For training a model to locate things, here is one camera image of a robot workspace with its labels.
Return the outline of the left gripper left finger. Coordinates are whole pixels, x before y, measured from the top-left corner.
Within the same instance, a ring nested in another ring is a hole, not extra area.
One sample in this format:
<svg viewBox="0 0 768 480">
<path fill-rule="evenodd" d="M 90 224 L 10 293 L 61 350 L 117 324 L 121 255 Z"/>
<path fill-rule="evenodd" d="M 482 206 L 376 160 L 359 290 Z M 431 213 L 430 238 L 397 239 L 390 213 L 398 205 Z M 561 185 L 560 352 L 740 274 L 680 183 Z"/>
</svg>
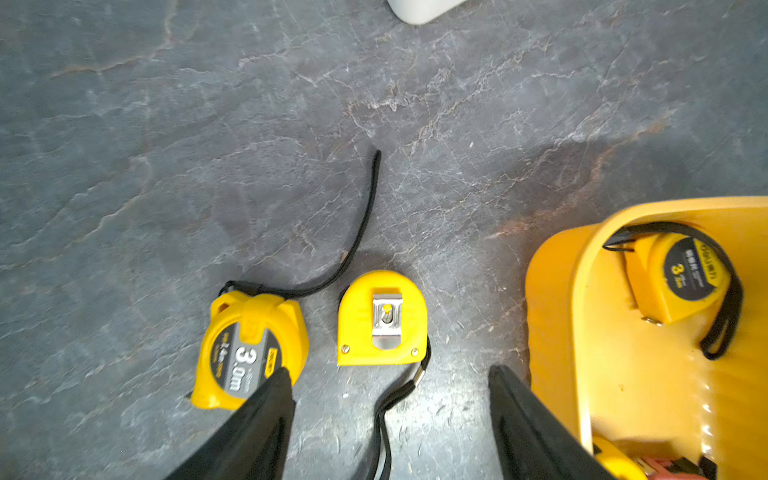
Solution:
<svg viewBox="0 0 768 480">
<path fill-rule="evenodd" d="M 170 479 L 280 479 L 296 402 L 285 368 L 274 374 Z"/>
</svg>

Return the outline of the yellow tape measure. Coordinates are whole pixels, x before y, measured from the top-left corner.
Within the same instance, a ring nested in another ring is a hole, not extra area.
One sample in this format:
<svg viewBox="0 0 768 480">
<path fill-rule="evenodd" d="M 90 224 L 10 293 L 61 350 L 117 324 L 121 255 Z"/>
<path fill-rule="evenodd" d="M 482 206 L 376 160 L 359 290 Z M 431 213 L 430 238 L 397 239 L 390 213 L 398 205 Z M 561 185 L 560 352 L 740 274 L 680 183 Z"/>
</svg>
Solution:
<svg viewBox="0 0 768 480">
<path fill-rule="evenodd" d="M 707 321 L 699 350 L 709 361 L 725 356 L 740 322 L 744 287 L 714 238 L 688 224 L 656 221 L 624 226 L 602 248 L 623 255 L 643 320 L 661 326 Z"/>
<path fill-rule="evenodd" d="M 389 479 L 392 449 L 387 413 L 419 386 L 432 359 L 428 308 L 417 285 L 389 270 L 368 272 L 341 295 L 337 311 L 339 366 L 413 365 L 413 376 L 390 387 L 374 408 L 367 479 Z"/>
<path fill-rule="evenodd" d="M 376 151 L 360 226 L 346 255 L 328 274 L 295 287 L 229 280 L 219 290 L 188 395 L 193 406 L 235 411 L 282 368 L 292 384 L 297 382 L 310 350 L 299 300 L 331 286 L 352 263 L 373 212 L 381 162 L 382 152 Z"/>
<path fill-rule="evenodd" d="M 597 462 L 616 479 L 646 480 L 643 469 L 605 438 L 593 437 L 593 455 Z"/>
</svg>

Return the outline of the pink object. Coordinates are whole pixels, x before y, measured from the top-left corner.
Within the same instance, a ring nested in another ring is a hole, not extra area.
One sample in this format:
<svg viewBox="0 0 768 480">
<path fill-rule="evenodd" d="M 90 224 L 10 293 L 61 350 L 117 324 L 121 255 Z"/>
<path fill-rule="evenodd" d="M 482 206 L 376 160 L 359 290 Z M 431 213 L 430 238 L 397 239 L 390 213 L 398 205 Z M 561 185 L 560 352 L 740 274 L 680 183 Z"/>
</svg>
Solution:
<svg viewBox="0 0 768 480">
<path fill-rule="evenodd" d="M 645 457 L 637 463 L 650 480 L 707 480 L 702 468 L 685 457 L 674 460 Z"/>
</svg>

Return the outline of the yellow plastic storage bin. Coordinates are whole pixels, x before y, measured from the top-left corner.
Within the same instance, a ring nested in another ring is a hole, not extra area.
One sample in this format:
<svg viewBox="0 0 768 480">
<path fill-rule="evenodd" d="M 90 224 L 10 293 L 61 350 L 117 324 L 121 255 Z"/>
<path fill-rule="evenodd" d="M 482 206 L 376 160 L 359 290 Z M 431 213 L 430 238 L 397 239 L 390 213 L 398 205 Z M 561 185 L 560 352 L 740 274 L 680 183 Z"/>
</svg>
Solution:
<svg viewBox="0 0 768 480">
<path fill-rule="evenodd" d="M 635 308 L 621 227 L 690 224 L 713 237 L 744 288 L 727 354 L 705 359 L 709 321 L 655 326 Z M 647 203 L 562 231 L 526 275 L 532 388 L 585 448 L 602 437 L 632 457 L 708 458 L 721 479 L 767 475 L 767 200 L 719 197 Z"/>
</svg>

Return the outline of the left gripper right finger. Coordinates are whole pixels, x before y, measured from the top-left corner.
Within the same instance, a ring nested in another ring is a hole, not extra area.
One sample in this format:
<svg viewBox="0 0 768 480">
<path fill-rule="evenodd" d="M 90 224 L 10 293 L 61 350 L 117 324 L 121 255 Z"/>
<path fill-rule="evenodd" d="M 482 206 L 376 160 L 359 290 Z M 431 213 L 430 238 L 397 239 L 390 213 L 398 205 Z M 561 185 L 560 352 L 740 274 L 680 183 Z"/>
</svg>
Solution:
<svg viewBox="0 0 768 480">
<path fill-rule="evenodd" d="M 492 366 L 488 386 L 491 423 L 505 479 L 612 477 L 511 369 Z"/>
</svg>

